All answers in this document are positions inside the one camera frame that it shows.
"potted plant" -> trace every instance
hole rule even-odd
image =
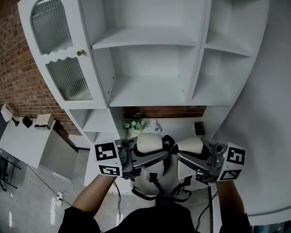
[[[141,113],[133,115],[131,121],[124,122],[124,131],[130,134],[140,134],[146,126],[145,121],[141,119]]]

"person's arm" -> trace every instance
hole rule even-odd
[[[116,177],[99,174],[76,198],[72,206],[95,216]]]
[[[243,201],[233,181],[217,182],[222,223],[244,214]]]

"gray floor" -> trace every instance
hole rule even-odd
[[[64,194],[64,199],[72,203],[77,195],[84,189],[83,181],[88,159],[88,151],[80,150],[75,166],[73,183],[74,192]],[[6,184],[7,192],[0,191],[0,233],[56,233],[62,219],[56,214],[55,194],[25,165],[17,171],[16,182],[18,189]],[[32,168],[44,182],[54,191],[71,192],[73,185],[69,181],[53,181],[51,172],[46,168]],[[106,232],[118,223],[117,194],[108,194],[95,216],[100,230]],[[193,223],[196,226],[200,213],[209,203],[206,189],[193,192],[192,197],[182,205],[189,208]],[[125,217],[139,208],[151,207],[152,201],[146,201],[136,196],[122,195],[121,214]],[[64,216],[64,209],[69,205],[62,203],[61,207],[55,206],[59,215]],[[210,233],[210,214],[205,212],[199,228],[201,233]]]

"ribbed glass panel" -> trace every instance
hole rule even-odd
[[[32,26],[42,54],[72,46],[65,9],[60,0],[39,0],[32,11]]]
[[[66,58],[47,65],[66,101],[92,100],[77,58]]]

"black shirt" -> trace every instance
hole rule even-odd
[[[100,233],[96,220],[88,213],[74,207],[65,210],[59,233],[80,232]],[[196,232],[189,209],[179,205],[154,206],[138,209],[108,233],[153,233],[153,232]],[[249,233],[250,223],[247,214],[234,216],[222,225],[220,233]]]

